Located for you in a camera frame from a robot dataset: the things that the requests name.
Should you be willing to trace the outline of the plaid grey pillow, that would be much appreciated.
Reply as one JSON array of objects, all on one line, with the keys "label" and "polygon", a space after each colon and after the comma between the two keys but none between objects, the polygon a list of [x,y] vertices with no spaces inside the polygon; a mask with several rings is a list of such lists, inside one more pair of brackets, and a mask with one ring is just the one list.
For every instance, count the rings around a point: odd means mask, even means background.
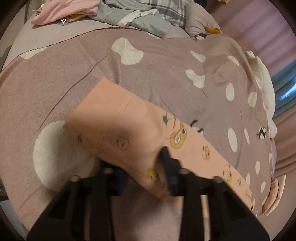
[{"label": "plaid grey pillow", "polygon": [[186,5],[193,3],[191,0],[139,0],[141,4],[148,4],[152,9],[157,9],[159,14],[172,25],[185,28]]}]

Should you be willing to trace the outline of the pink curtain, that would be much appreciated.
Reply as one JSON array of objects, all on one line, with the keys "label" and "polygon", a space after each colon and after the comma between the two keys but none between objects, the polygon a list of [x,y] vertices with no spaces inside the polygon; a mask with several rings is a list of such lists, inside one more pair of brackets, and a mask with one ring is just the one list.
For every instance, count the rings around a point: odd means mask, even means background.
[{"label": "pink curtain", "polygon": [[[271,77],[295,62],[295,27],[274,1],[215,2],[208,9],[221,30],[243,50],[251,50],[266,65]],[[275,174],[295,173],[295,105],[273,118],[277,126]]]}]

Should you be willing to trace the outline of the mauve polka dot duvet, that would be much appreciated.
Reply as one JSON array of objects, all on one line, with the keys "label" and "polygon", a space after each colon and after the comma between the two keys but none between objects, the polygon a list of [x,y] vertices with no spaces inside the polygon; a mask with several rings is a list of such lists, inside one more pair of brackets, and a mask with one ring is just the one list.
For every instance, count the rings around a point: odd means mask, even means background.
[{"label": "mauve polka dot duvet", "polygon": [[[249,185],[251,212],[268,217],[261,212],[274,180],[274,143],[246,52],[222,34],[161,39],[105,28],[20,54],[1,72],[1,179],[27,230],[71,176],[94,177],[104,162],[64,129],[102,78],[200,133]],[[112,209],[117,240],[179,237],[182,206],[129,174]]]}]

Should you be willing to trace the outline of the white goose plush toy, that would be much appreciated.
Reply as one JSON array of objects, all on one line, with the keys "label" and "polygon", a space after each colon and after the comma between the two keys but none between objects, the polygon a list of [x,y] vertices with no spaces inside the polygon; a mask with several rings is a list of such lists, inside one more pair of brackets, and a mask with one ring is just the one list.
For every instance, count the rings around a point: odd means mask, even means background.
[{"label": "white goose plush toy", "polygon": [[246,51],[246,57],[262,94],[263,108],[266,112],[268,122],[268,136],[270,138],[275,138],[278,130],[273,121],[275,113],[275,93],[271,76],[262,60],[258,56],[255,56],[252,51]]}]

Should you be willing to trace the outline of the peach cartoon print garment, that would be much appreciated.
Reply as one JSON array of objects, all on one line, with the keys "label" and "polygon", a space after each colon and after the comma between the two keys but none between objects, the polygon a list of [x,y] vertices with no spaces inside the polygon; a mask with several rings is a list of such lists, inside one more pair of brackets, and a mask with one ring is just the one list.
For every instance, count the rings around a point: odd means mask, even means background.
[{"label": "peach cartoon print garment", "polygon": [[175,207],[159,162],[161,148],[198,176],[220,176],[247,205],[252,192],[241,174],[196,130],[171,113],[102,78],[70,114],[64,129],[94,156],[123,168],[140,186]]}]

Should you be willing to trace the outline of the teal curtain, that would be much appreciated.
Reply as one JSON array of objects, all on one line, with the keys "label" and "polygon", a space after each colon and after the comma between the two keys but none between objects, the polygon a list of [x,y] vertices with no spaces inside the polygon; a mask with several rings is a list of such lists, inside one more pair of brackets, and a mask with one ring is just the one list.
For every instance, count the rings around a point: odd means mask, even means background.
[{"label": "teal curtain", "polygon": [[275,118],[295,105],[295,62],[278,72],[271,80],[275,93]]}]

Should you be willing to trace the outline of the mauve pillow with print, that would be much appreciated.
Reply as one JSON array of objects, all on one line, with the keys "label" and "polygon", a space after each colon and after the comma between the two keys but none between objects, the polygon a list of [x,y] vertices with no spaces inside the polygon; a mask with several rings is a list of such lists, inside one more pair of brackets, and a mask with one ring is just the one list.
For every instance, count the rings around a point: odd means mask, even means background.
[{"label": "mauve pillow with print", "polygon": [[197,3],[186,5],[185,18],[185,30],[192,39],[205,39],[209,34],[222,34],[212,15]]}]

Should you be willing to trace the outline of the pink crumpled garment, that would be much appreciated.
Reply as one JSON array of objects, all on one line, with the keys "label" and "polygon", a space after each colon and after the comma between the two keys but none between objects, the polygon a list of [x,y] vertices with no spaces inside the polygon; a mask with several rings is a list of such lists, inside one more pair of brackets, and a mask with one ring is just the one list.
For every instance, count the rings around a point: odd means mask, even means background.
[{"label": "pink crumpled garment", "polygon": [[33,17],[32,25],[46,25],[72,14],[95,16],[99,0],[54,0],[45,1],[41,13]]}]

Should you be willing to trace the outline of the folded pink garment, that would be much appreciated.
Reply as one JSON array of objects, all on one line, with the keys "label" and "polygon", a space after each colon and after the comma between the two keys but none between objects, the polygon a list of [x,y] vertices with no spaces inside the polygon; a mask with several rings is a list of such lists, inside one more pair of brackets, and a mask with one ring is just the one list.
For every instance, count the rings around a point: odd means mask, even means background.
[{"label": "folded pink garment", "polygon": [[266,201],[262,205],[262,213],[266,213],[274,204],[279,190],[279,183],[277,179],[274,179],[270,185],[270,192],[266,198]]}]

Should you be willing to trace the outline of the grey crumpled garment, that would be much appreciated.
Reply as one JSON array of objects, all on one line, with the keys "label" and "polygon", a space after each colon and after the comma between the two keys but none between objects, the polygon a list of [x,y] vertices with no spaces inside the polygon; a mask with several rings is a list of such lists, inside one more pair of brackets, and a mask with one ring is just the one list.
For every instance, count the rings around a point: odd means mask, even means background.
[{"label": "grey crumpled garment", "polygon": [[171,28],[157,9],[138,1],[101,1],[97,14],[90,18],[112,26],[134,27],[160,38],[165,37]]}]

